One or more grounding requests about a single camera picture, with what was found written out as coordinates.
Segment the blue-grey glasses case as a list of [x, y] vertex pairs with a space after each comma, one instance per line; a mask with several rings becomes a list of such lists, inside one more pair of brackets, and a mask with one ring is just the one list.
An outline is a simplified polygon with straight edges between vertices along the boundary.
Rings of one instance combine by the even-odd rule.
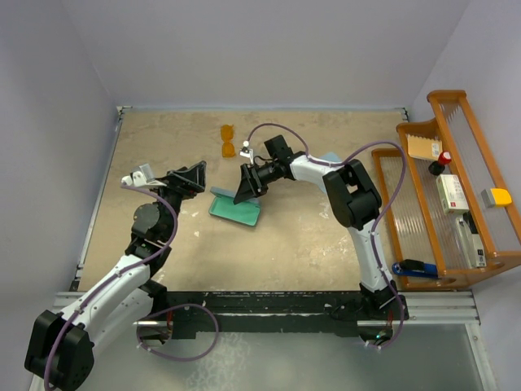
[[261, 204], [257, 199], [247, 200], [234, 204], [235, 194], [220, 187], [211, 187], [210, 192], [214, 200], [208, 210], [213, 217], [245, 226], [255, 226], [261, 214]]

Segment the light blue cleaning cloth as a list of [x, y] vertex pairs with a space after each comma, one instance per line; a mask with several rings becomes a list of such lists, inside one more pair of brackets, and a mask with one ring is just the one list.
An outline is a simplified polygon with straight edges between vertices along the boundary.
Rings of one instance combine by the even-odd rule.
[[332, 163], [340, 163], [343, 161], [334, 152], [327, 152], [325, 155], [321, 156], [320, 159]]

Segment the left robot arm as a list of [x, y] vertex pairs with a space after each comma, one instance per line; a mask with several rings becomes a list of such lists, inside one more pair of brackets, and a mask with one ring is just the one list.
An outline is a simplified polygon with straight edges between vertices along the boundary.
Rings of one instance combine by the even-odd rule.
[[78, 389], [117, 327], [145, 315], [164, 316], [166, 297], [147, 292], [146, 285], [169, 256], [182, 202], [204, 192], [206, 167], [202, 160], [157, 178], [144, 164], [120, 180], [125, 190], [154, 202], [135, 210], [129, 245], [103, 278], [61, 311], [45, 310], [35, 319], [24, 367], [42, 380], [44, 390]]

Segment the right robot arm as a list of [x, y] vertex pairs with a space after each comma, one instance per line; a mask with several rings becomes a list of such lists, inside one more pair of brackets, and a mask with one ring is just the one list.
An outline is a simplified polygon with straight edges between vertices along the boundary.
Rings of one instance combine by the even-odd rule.
[[391, 309], [396, 285], [379, 254], [382, 246], [374, 229], [382, 199], [363, 164], [356, 159], [338, 163], [294, 152], [281, 135], [266, 141], [265, 146], [269, 159], [258, 165], [250, 143], [243, 143], [239, 154], [250, 161], [240, 166], [234, 203], [265, 195], [269, 184], [282, 178], [316, 185], [327, 195], [335, 219], [352, 238], [361, 273], [363, 312], [372, 319], [382, 318]]

